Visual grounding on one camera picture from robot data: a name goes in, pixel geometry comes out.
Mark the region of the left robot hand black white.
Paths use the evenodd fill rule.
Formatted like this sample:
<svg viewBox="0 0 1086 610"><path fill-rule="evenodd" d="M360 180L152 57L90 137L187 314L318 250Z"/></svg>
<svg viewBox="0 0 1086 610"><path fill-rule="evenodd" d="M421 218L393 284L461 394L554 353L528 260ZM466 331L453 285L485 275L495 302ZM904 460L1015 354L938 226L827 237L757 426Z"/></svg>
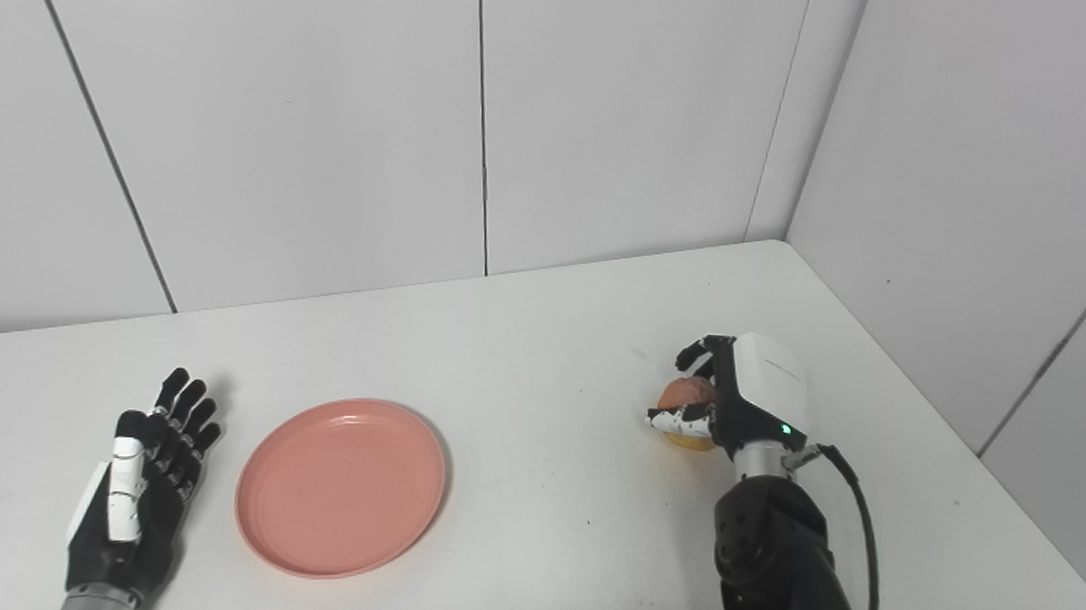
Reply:
<svg viewBox="0 0 1086 610"><path fill-rule="evenodd" d="M207 452L223 435L207 393L177 368L153 408L119 415L113 452L70 523L60 610L144 610L167 586Z"/></svg>

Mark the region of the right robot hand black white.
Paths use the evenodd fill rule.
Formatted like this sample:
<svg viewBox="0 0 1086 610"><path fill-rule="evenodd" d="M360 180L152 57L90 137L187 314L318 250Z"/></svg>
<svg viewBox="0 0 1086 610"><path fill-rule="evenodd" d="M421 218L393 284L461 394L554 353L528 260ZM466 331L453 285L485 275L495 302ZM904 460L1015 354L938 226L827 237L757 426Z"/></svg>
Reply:
<svg viewBox="0 0 1086 610"><path fill-rule="evenodd" d="M712 443L745 476L794 473L811 423L809 381L795 354L761 333L709 334L680 350L674 366L695 399L652 407L646 425Z"/></svg>

